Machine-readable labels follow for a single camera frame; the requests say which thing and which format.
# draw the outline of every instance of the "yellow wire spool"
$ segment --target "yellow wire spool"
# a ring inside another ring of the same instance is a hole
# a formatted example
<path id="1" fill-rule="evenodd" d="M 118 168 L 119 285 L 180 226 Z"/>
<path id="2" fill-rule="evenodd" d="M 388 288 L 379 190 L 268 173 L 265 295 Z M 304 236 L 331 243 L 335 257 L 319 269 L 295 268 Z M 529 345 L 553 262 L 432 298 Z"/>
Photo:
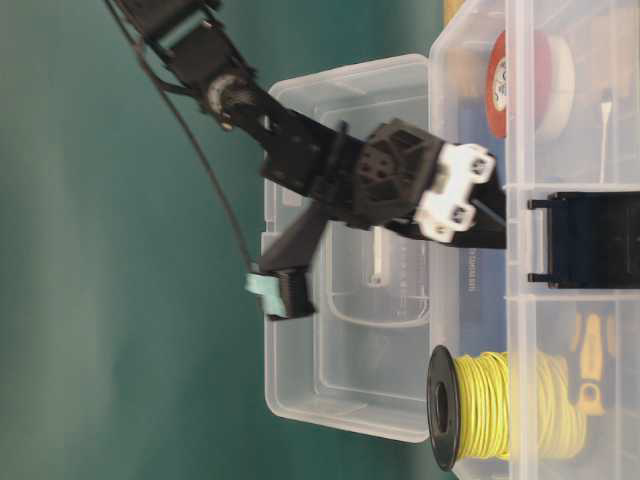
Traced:
<path id="1" fill-rule="evenodd" d="M 537 355 L 538 454 L 570 459 L 582 451 L 587 416 L 568 398 L 562 357 Z M 438 464 L 450 470 L 463 458 L 509 459 L 509 363 L 506 353 L 453 359 L 438 347 L 429 364 L 427 404 Z"/>

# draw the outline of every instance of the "black bracket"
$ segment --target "black bracket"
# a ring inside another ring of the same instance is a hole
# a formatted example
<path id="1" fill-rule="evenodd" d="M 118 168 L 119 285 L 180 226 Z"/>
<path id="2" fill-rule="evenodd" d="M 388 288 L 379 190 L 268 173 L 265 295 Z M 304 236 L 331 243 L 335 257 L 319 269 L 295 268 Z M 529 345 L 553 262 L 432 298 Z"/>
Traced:
<path id="1" fill-rule="evenodd" d="M 559 192 L 530 200 L 547 210 L 547 273 L 561 289 L 640 288 L 640 192 Z"/>

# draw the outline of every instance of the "green table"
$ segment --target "green table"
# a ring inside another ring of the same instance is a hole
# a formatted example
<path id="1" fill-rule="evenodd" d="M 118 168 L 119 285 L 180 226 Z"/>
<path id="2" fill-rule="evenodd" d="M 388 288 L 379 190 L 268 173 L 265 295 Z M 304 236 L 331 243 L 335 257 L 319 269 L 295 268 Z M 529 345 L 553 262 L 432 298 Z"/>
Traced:
<path id="1" fill-rule="evenodd" d="M 440 0 L 229 0 L 264 86 L 427 51 Z M 0 471 L 437 478 L 428 445 L 276 418 L 262 318 L 191 148 L 102 2 L 0 6 Z M 261 151 L 183 102 L 257 252 Z"/>

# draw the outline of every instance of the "wire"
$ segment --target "wire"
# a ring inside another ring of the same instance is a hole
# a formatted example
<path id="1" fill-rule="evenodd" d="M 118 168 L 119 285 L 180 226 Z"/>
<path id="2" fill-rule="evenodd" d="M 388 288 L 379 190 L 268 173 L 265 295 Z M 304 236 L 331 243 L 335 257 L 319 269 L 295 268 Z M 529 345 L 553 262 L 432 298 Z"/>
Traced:
<path id="1" fill-rule="evenodd" d="M 158 91 L 158 94 L 160 95 L 160 97 L 162 98 L 166 106 L 169 108 L 169 110 L 171 110 L 171 113 L 173 113 L 174 117 L 176 118 L 176 120 L 182 127 L 184 133 L 186 134 L 187 138 L 189 139 L 189 142 L 191 143 L 194 150 L 196 151 L 196 154 L 200 160 L 200 163 L 202 164 L 203 168 L 205 169 L 205 172 L 207 173 L 207 176 L 209 177 L 209 181 L 211 182 L 214 193 L 216 194 L 218 200 L 220 201 L 220 204 L 222 205 L 222 208 L 227 217 L 227 220 L 231 225 L 231 228 L 233 230 L 233 234 L 236 240 L 236 246 L 242 257 L 242 261 L 244 263 L 245 269 L 247 270 L 247 272 L 251 272 L 253 261 L 249 253 L 249 248 L 247 247 L 246 238 L 244 236 L 244 233 L 242 232 L 242 227 L 240 226 L 240 222 L 238 221 L 238 217 L 233 211 L 233 208 L 231 207 L 231 203 L 229 202 L 229 199 L 227 198 L 227 195 L 225 194 L 224 189 L 222 188 L 222 184 L 220 183 L 218 176 L 216 175 L 213 167 L 211 166 L 209 159 L 204 153 L 202 146 L 198 142 L 195 134 L 187 124 L 183 115 L 178 111 L 175 104 L 169 98 L 169 95 L 167 95 L 167 90 L 173 93 L 180 93 L 180 91 L 176 91 L 173 88 L 169 88 L 173 86 L 161 80 L 153 72 L 153 70 L 151 69 L 150 65 L 147 63 L 144 57 L 144 39 L 141 37 L 137 41 L 134 40 L 133 36 L 129 33 L 122 19 L 116 12 L 116 9 L 114 8 L 112 1 L 111 0 L 104 0 L 104 1 L 105 1 L 105 4 L 107 5 L 109 12 L 111 13 L 111 16 L 114 18 L 114 20 L 118 24 L 118 27 L 120 28 L 125 38 L 127 39 L 127 42 L 133 49 L 136 55 L 136 58 L 138 60 L 138 63 L 140 64 L 140 67 L 145 72 L 145 74 L 151 79 L 154 87 Z M 189 92 L 189 90 L 184 89 L 183 93 L 188 94 L 187 92 Z"/>
<path id="2" fill-rule="evenodd" d="M 454 360 L 460 391 L 463 458 L 509 460 L 509 364 L 506 353 Z M 538 454 L 570 459 L 584 448 L 587 416 L 568 399 L 568 367 L 562 357 L 537 356 Z"/>

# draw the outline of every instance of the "black cable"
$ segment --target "black cable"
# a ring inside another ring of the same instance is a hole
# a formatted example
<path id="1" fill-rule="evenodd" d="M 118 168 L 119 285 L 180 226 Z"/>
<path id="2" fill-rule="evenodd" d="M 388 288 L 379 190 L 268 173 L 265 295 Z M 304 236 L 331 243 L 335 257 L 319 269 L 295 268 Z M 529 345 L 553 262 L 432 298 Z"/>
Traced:
<path id="1" fill-rule="evenodd" d="M 223 210 L 224 210 L 224 212 L 225 212 L 225 214 L 227 216 L 227 220 L 231 224 L 231 228 L 233 230 L 233 234 L 234 234 L 234 236 L 236 238 L 236 246 L 238 247 L 238 250 L 240 251 L 240 255 L 241 255 L 242 260 L 244 262 L 245 268 L 246 268 L 247 272 L 251 272 L 252 271 L 253 261 L 251 259 L 251 255 L 249 254 L 249 248 L 247 247 L 247 241 L 246 241 L 246 239 L 244 237 L 244 233 L 242 232 L 242 227 L 240 226 L 240 222 L 238 221 L 238 218 L 237 218 L 235 212 L 233 211 L 233 208 L 231 207 L 231 203 L 229 202 L 229 199 L 227 198 L 226 194 L 224 193 L 224 189 L 222 188 L 222 184 L 220 183 L 220 180 L 218 179 L 218 176 L 216 175 L 215 171 L 213 170 L 213 167 L 211 166 L 211 163 L 207 159 L 207 156 L 204 153 L 204 150 L 202 149 L 202 146 L 200 145 L 200 143 L 196 139 L 195 134 L 193 133 L 191 128 L 189 128 L 189 125 L 187 124 L 187 122 L 184 119 L 184 117 L 182 116 L 182 114 L 178 111 L 178 109 L 175 106 L 175 104 L 171 101 L 171 99 L 167 95 L 167 91 L 164 88 L 165 82 L 162 81 L 160 78 L 158 78 L 155 75 L 155 73 L 153 72 L 153 70 L 151 69 L 149 64 L 146 62 L 146 60 L 144 58 L 144 39 L 140 38 L 140 40 L 135 41 L 133 39 L 133 37 L 131 36 L 131 34 L 129 33 L 129 31 L 127 30 L 127 28 L 125 27 L 124 23 L 122 22 L 122 19 L 120 18 L 120 16 L 116 12 L 113 4 L 111 3 L 111 0 L 105 0 L 105 3 L 107 5 L 107 8 L 109 9 L 109 12 L 113 16 L 114 20 L 116 21 L 116 23 L 120 27 L 120 30 L 122 31 L 122 33 L 124 34 L 125 38 L 127 39 L 127 42 L 129 43 L 129 45 L 133 49 L 133 51 L 134 51 L 134 53 L 136 55 L 136 58 L 138 59 L 138 63 L 140 64 L 140 67 L 145 72 L 145 74 L 151 79 L 151 81 L 153 82 L 153 86 L 156 88 L 156 90 L 160 94 L 160 97 L 162 98 L 164 103 L 167 105 L 169 110 L 171 110 L 171 112 L 175 116 L 176 120 L 178 121 L 178 123 L 180 124 L 182 129 L 184 130 L 184 133 L 187 135 L 187 138 L 189 139 L 189 142 L 191 142 L 191 145 L 195 149 L 196 154 L 198 155 L 198 158 L 200 159 L 200 162 L 202 163 L 202 166 L 204 167 L 204 169 L 205 169 L 205 171 L 207 173 L 207 176 L 209 177 L 209 180 L 211 182 L 213 190 L 214 190 L 216 196 L 218 197 L 218 200 L 222 204 L 222 208 L 223 208 Z"/>

